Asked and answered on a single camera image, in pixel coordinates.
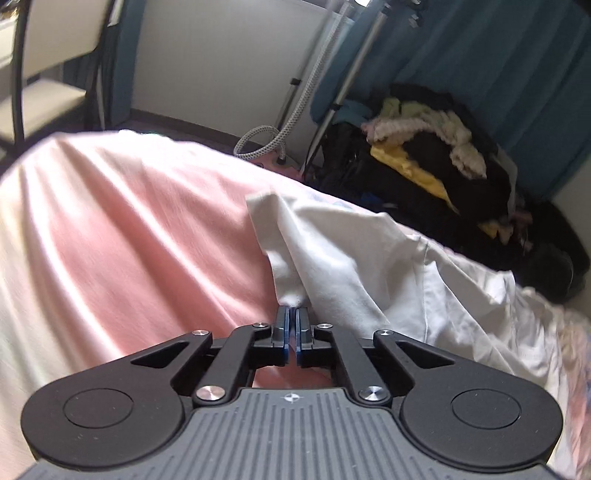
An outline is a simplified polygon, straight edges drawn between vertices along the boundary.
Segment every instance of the yellow cloth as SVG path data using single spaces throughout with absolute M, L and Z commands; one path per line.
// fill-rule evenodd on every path
M 458 213 L 447 194 L 443 182 L 428 171 L 423 170 L 415 161 L 410 160 L 408 154 L 400 145 L 394 146 L 389 144 L 388 141 L 377 142 L 373 144 L 369 153 L 373 158 L 393 168 L 404 178 L 428 191 L 434 197 L 444 200 L 449 208 Z M 489 237 L 496 238 L 499 236 L 504 244 L 507 243 L 508 239 L 505 240 L 504 236 L 501 235 L 503 227 L 498 222 L 492 220 L 480 223 L 478 227 Z

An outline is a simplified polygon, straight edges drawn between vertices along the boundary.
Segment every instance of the metal pole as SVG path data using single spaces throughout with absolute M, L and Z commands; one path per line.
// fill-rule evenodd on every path
M 391 7 L 388 3 L 386 3 L 380 11 L 380 13 L 378 13 L 378 16 L 375 18 L 374 23 L 372 24 L 367 37 L 365 37 L 365 40 L 363 41 L 361 48 L 359 49 L 357 55 L 355 56 L 355 59 L 353 60 L 353 64 L 351 65 L 351 68 L 349 69 L 349 72 L 345 77 L 345 81 L 343 82 L 343 85 L 341 86 L 339 93 L 335 97 L 335 101 L 330 106 L 329 111 L 324 116 L 324 120 L 322 120 L 322 123 L 320 124 L 318 130 L 316 130 L 314 138 L 310 143 L 310 148 L 308 149 L 306 160 L 300 168 L 300 173 L 302 175 L 306 173 L 308 166 L 310 165 L 312 160 L 314 160 L 314 157 L 318 153 L 320 142 L 322 141 L 322 138 L 326 133 L 326 130 L 330 126 L 332 119 L 335 117 L 335 113 L 339 110 L 339 108 L 343 106 L 343 102 L 347 98 L 349 90 L 351 89 L 351 87 L 353 86 L 353 82 L 357 78 L 357 74 L 359 73 L 361 65 L 363 65 L 365 57 L 368 55 L 371 47 L 375 42 L 375 39 L 379 35 L 379 32 L 382 30 L 384 24 L 386 23 L 386 20 L 388 19 L 390 12 Z
M 304 74 L 308 69 L 308 65 L 310 64 L 312 55 L 314 55 L 318 43 L 322 39 L 322 34 L 326 31 L 326 27 L 333 21 L 332 16 L 334 11 L 336 10 L 338 3 L 339 0 L 330 0 L 329 4 L 326 7 L 326 12 L 324 13 L 322 23 L 318 27 L 318 30 L 316 30 L 312 42 L 310 42 L 310 44 L 308 45 L 308 49 L 306 50 L 304 59 L 302 60 L 300 67 L 298 68 L 297 73 L 295 74 L 295 77 L 291 79 L 290 89 L 287 92 L 287 96 L 285 97 L 285 101 L 283 102 L 283 106 L 281 107 L 281 111 L 279 113 L 279 117 L 277 118 L 277 123 L 275 125 L 277 127 L 277 130 L 281 130 L 283 128 L 283 124 L 285 123 L 287 115 L 289 115 L 290 113 L 291 104 L 296 98 L 296 93 L 298 91 L 298 88 L 300 87 Z

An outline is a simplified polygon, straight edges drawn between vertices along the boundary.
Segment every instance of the coiled hose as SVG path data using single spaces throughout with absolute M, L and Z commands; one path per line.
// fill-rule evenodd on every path
M 320 53 L 316 58 L 316 62 L 314 63 L 314 67 L 310 72 L 310 76 L 306 81 L 306 85 L 302 91 L 300 99 L 298 100 L 293 112 L 291 113 L 287 122 L 281 129 L 281 131 L 277 130 L 272 125 L 261 125 L 260 127 L 253 128 L 252 130 L 248 131 L 236 144 L 234 147 L 234 156 L 241 158 L 243 160 L 254 160 L 255 158 L 262 157 L 274 150 L 279 149 L 279 158 L 284 161 L 285 160 L 285 139 L 291 133 L 291 130 L 294 128 L 296 123 L 299 121 L 301 114 L 303 113 L 308 101 L 310 100 L 314 89 L 316 88 L 316 83 L 324 70 L 324 64 L 326 60 L 330 57 L 332 53 L 333 47 L 335 46 L 335 42 L 337 38 L 339 38 L 339 34 L 341 29 L 343 28 L 345 21 L 347 19 L 347 11 L 350 7 L 350 3 L 346 1 L 339 11 L 340 18 L 338 22 L 334 23 L 332 28 L 330 29 L 329 35 L 326 37 L 322 48 L 320 49 Z M 258 135 L 263 132 L 268 132 L 273 134 L 273 140 L 271 140 L 267 145 L 255 150 L 254 152 L 249 153 L 240 153 L 240 151 L 246 145 L 252 137 Z

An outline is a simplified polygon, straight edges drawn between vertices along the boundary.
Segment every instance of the baseboard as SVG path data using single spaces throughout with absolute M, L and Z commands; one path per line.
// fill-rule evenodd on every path
M 203 125 L 192 124 L 185 120 L 179 120 L 178 118 L 172 118 L 170 116 L 159 115 L 157 113 L 146 112 L 143 110 L 131 109 L 131 120 L 146 122 L 163 128 L 170 128 L 187 135 L 194 135 L 195 137 L 220 143 L 228 147 L 233 147 L 238 143 L 238 140 L 240 140 L 236 135 L 227 134 L 213 128 L 204 127 Z M 254 151 L 261 148 L 261 146 L 261 144 L 249 141 L 246 143 L 244 150 Z

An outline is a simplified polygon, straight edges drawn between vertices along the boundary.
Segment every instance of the chair backrest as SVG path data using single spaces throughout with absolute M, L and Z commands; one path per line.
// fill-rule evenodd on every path
M 113 0 L 21 0 L 15 53 L 22 48 L 22 77 L 93 51 L 99 44 Z M 24 38 L 18 38 L 23 32 Z

